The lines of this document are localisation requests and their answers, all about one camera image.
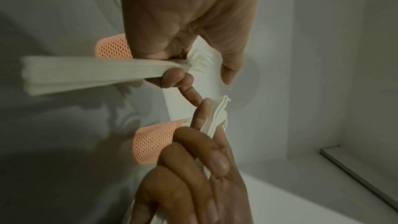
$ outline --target gray surface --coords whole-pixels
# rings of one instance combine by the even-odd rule
[[[0,0],[0,223],[120,223],[151,168],[129,150],[137,128],[170,120],[160,89],[21,91],[21,56],[93,56],[123,32],[120,10],[108,12],[94,0]]]

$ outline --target skin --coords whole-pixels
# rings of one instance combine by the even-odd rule
[[[134,58],[185,58],[200,35],[223,58],[221,79],[231,84],[243,66],[258,0],[121,0],[127,42]],[[202,98],[193,77],[175,68],[149,80],[178,87],[197,106]]]
[[[222,128],[213,140],[199,129],[210,113],[208,99],[198,106],[191,127],[179,128],[158,165],[141,182],[131,224],[149,224],[157,208],[169,224],[252,224],[248,194]],[[198,158],[212,173],[209,180]]]

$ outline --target fingernail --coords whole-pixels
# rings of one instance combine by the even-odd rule
[[[191,216],[191,218],[189,219],[189,224],[199,224],[199,221],[195,215]]]
[[[216,223],[219,219],[218,211],[214,200],[211,200],[207,204],[207,219],[210,221],[210,223]]]
[[[212,162],[214,168],[220,175],[224,175],[229,170],[229,162],[223,154],[219,153],[218,151],[213,152],[212,154]]]

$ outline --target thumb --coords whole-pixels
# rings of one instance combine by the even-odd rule
[[[244,54],[223,54],[222,57],[223,63],[221,65],[221,79],[226,85],[230,85],[243,67]]]

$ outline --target hand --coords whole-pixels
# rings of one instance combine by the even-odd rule
[[[221,79],[231,84],[243,66],[258,0],[121,0],[124,29],[134,58],[185,58],[200,35],[223,58]],[[201,102],[193,77],[171,69],[157,80],[178,87],[193,105]]]
[[[131,224],[150,223],[156,209],[165,210],[168,224],[252,224],[245,184],[221,127],[214,139],[199,132],[211,101],[197,108],[191,128],[175,131],[158,165],[138,188]],[[212,173],[210,180],[197,157]]]

